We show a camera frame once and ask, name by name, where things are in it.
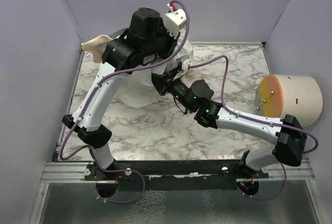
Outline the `white pillow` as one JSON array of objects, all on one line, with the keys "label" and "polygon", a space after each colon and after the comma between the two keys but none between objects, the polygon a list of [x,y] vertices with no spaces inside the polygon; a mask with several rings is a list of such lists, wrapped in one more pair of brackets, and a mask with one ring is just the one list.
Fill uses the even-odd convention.
[{"label": "white pillow", "polygon": [[169,62],[154,68],[133,72],[116,92],[116,97],[124,104],[141,108],[154,103],[160,98],[152,82],[152,74],[162,75],[174,69],[180,59],[189,58],[193,60],[193,46],[186,40],[180,52]]}]

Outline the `grey pillowcase with cream trim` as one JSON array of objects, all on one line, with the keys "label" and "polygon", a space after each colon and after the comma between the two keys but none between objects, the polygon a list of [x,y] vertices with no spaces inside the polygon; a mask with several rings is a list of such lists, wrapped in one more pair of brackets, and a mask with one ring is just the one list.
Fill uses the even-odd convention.
[{"label": "grey pillowcase with cream trim", "polygon": [[85,43],[82,43],[82,50],[84,52],[92,54],[93,62],[95,64],[100,64],[102,62],[102,55],[106,49],[106,45],[113,39],[119,37],[126,30],[120,29],[109,35],[99,35]]}]

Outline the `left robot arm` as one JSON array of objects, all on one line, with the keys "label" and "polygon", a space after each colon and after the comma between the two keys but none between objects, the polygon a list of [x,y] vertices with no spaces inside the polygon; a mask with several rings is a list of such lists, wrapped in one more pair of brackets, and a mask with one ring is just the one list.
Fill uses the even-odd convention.
[{"label": "left robot arm", "polygon": [[102,118],[120,86],[134,72],[150,68],[147,57],[167,62],[186,23],[182,9],[169,6],[161,17],[150,8],[139,8],[132,15],[130,26],[106,43],[97,76],[80,107],[65,115],[62,122],[88,146],[99,164],[96,173],[104,180],[113,177],[115,161],[108,146],[112,132],[102,125]]}]

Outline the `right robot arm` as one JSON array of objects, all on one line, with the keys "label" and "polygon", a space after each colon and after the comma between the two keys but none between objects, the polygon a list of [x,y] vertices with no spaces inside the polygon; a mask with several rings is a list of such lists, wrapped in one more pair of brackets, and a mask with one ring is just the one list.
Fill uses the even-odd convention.
[{"label": "right robot arm", "polygon": [[195,121],[205,128],[235,130],[269,143],[264,148],[248,150],[242,155],[238,165],[242,177],[250,178],[263,167],[276,163],[292,167],[301,165],[307,136],[296,117],[286,115],[279,119],[241,114],[213,101],[214,91],[205,80],[196,80],[188,87],[178,72],[176,67],[162,75],[152,74],[153,85],[160,95],[171,94],[186,112],[194,113]]}]

